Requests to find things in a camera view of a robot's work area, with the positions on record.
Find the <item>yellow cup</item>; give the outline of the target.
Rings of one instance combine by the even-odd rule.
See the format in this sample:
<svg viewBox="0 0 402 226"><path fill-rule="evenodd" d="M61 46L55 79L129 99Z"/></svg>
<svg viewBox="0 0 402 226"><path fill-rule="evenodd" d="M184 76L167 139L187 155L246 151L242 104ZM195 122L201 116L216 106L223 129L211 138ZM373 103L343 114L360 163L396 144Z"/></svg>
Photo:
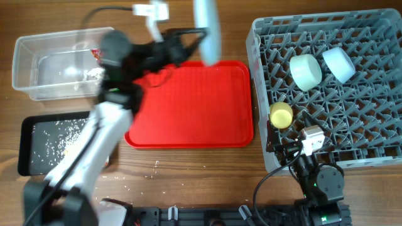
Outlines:
<svg viewBox="0 0 402 226"><path fill-rule="evenodd" d="M285 129L291 125L293 111L289 104L285 102L275 102L269 109L269 120L275 128Z"/></svg>

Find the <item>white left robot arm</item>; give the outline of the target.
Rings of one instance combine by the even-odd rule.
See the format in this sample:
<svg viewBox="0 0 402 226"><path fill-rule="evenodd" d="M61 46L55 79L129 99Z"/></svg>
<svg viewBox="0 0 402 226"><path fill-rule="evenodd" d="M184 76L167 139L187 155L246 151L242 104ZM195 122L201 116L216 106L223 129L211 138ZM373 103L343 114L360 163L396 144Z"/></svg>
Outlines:
<svg viewBox="0 0 402 226"><path fill-rule="evenodd" d="M132 206L104 200L92 206L97 177L119 140L129 131L138 113L144 90L135 80L168 65L187 61L210 30L176 28L161 39L143 45L131 43L121 31L112 30L100 41L100 65L105 70L97 103L72 153L53 168L41 182L24 186L25 225L126 225Z"/></svg>

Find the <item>light blue plate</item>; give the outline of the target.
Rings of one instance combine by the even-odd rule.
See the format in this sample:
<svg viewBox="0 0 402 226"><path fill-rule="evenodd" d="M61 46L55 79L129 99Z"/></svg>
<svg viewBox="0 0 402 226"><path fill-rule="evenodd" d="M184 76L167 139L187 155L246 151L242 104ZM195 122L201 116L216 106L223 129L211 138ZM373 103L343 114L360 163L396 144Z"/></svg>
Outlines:
<svg viewBox="0 0 402 226"><path fill-rule="evenodd" d="M215 65L221 58L221 29L215 0L193 0L193 17L196 28L206 31L199 46L200 56L206 66Z"/></svg>

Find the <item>red snack wrapper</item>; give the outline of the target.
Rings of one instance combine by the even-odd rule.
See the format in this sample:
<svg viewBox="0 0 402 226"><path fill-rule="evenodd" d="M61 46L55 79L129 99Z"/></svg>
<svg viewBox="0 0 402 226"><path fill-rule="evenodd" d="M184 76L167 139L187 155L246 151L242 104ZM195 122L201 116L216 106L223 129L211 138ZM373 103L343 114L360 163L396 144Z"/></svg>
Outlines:
<svg viewBox="0 0 402 226"><path fill-rule="evenodd" d="M99 49L93 49L90 52L94 56L97 62L101 59L101 51Z"/></svg>

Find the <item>green bowl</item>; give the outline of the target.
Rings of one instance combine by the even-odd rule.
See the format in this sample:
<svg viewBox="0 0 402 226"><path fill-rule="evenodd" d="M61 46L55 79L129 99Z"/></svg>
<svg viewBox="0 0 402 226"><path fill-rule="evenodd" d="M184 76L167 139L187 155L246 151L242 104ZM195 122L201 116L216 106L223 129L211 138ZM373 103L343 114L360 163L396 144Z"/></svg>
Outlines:
<svg viewBox="0 0 402 226"><path fill-rule="evenodd" d="M291 76L297 87L304 92L316 87L322 81L322 71L311 54L293 56L290 59Z"/></svg>

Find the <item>light blue bowl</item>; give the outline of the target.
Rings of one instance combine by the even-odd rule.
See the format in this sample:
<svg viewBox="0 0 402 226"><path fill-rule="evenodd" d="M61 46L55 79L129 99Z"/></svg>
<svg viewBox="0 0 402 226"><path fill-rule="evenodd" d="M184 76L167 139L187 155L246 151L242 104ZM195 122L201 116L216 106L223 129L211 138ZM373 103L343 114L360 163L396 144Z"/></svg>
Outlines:
<svg viewBox="0 0 402 226"><path fill-rule="evenodd" d="M348 54L340 47L322 53L324 62L334 77L342 84L346 83L356 72Z"/></svg>

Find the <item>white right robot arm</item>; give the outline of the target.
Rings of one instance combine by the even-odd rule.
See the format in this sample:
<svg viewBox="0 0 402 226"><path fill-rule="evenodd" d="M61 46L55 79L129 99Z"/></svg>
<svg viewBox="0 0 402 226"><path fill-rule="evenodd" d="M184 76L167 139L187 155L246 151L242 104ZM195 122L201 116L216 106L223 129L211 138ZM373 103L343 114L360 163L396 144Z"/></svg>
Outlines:
<svg viewBox="0 0 402 226"><path fill-rule="evenodd" d="M350 219L340 204L344 199L344 171L333 163L319 163L314 155L324 148L323 129L318 125L306 127L298 140L280 144L274 140L270 122L267 128L266 149L282 154L285 162L274 172L292 168L303 192L303 198L291 208L291 219L300 225L348 225Z"/></svg>

